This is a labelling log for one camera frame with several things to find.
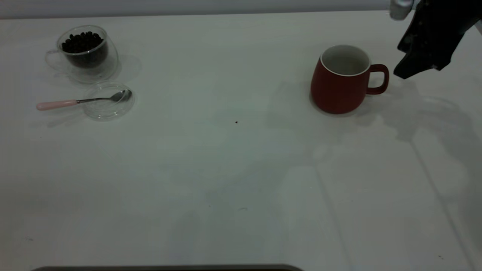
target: white table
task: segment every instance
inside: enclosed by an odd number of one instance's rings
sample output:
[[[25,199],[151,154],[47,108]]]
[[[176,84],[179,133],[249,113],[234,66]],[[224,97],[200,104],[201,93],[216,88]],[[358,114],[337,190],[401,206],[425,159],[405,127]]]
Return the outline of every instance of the white table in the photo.
[[[0,21],[0,270],[286,263],[304,271],[482,269],[482,38],[443,71],[391,76],[354,113],[308,99],[320,53],[390,71],[410,19],[386,12]],[[112,122],[38,102],[81,98],[44,53],[104,27]],[[371,85],[381,83],[373,74]]]

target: spoon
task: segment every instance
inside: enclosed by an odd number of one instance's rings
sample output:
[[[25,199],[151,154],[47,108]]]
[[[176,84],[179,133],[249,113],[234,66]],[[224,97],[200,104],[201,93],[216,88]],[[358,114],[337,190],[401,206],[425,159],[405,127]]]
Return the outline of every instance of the spoon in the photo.
[[[47,103],[39,103],[37,104],[37,110],[44,111],[50,110],[55,108],[61,107],[69,107],[74,106],[82,103],[98,101],[98,100],[110,100],[113,102],[125,102],[129,100],[132,96],[132,91],[130,90],[123,90],[115,93],[110,98],[94,98],[94,99],[86,99],[86,100],[65,100],[65,101],[56,101],[56,102],[47,102]]]

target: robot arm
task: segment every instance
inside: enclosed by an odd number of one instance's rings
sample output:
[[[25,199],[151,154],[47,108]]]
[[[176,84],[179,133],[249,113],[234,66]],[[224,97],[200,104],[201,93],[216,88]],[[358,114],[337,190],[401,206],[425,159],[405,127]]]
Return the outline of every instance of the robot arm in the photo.
[[[391,0],[390,17],[403,20],[413,0]],[[406,53],[393,73],[407,79],[424,70],[441,70],[465,32],[482,18],[482,0],[421,0],[397,49]]]

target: mug handle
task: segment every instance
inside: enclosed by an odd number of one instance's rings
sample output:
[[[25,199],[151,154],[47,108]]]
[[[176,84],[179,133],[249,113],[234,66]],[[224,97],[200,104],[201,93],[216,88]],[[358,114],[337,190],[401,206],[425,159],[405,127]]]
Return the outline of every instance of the mug handle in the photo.
[[[49,60],[51,55],[58,54],[58,52],[59,52],[59,50],[50,50],[50,51],[46,52],[45,53],[45,62],[47,63],[47,65],[49,65],[54,70],[62,71],[62,67],[59,64],[53,63]]]
[[[376,72],[376,71],[381,71],[383,72],[383,84],[379,87],[369,87],[366,90],[367,94],[372,94],[372,95],[377,95],[377,94],[382,94],[387,90],[388,87],[388,80],[390,78],[390,73],[388,71],[387,66],[383,64],[373,64],[370,66],[370,72]]]

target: double-walled glass cup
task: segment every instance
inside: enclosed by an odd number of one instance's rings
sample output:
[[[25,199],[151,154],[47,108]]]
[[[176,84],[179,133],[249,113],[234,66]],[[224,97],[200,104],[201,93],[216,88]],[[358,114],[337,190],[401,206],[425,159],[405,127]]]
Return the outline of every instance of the double-walled glass cup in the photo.
[[[67,53],[62,50],[62,43],[70,39],[70,35],[76,36],[83,32],[96,33],[103,41],[95,48],[81,53]],[[55,54],[60,57],[60,60],[53,60],[53,55]],[[77,81],[93,83],[112,76],[117,69],[119,56],[116,47],[103,28],[98,26],[80,26],[60,36],[57,40],[57,49],[46,53],[45,62],[55,70],[64,72]]]

